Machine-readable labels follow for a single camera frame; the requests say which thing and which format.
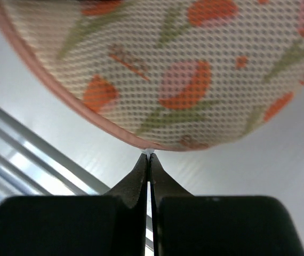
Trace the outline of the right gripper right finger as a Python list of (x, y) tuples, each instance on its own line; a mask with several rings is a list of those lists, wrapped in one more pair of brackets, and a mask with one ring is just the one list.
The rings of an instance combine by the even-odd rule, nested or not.
[(269, 196), (194, 196), (149, 159), (155, 255), (304, 255), (285, 206)]

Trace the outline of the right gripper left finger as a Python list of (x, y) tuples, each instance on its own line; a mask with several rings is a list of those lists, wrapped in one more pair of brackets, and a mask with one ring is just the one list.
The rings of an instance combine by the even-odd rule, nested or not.
[(0, 203), (0, 255), (144, 255), (147, 165), (103, 195), (16, 196)]

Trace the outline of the floral mesh laundry bag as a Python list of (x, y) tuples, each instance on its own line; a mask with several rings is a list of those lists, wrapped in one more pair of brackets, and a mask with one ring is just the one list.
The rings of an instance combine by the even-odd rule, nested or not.
[(141, 149), (236, 141), (304, 87), (304, 1), (0, 1), (0, 31), (61, 101)]

